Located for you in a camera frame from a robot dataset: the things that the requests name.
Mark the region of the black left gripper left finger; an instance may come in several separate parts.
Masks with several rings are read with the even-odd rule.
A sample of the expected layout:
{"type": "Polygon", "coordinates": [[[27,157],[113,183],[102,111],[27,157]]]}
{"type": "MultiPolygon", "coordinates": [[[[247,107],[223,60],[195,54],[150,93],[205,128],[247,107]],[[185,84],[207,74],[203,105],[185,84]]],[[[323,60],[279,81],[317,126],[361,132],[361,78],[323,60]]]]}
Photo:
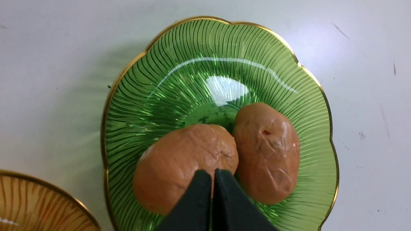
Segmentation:
{"type": "Polygon", "coordinates": [[[210,227],[211,176],[197,170],[185,193],[156,228],[157,231],[208,231],[210,227]]]}

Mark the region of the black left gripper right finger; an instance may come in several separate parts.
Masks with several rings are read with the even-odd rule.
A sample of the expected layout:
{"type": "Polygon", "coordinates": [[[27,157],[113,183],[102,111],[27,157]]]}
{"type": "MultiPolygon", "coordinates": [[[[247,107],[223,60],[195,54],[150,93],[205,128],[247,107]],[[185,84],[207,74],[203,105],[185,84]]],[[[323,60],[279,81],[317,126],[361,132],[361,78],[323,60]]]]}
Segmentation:
{"type": "Polygon", "coordinates": [[[216,169],[213,193],[214,231],[276,231],[253,205],[229,170],[216,169]]]}

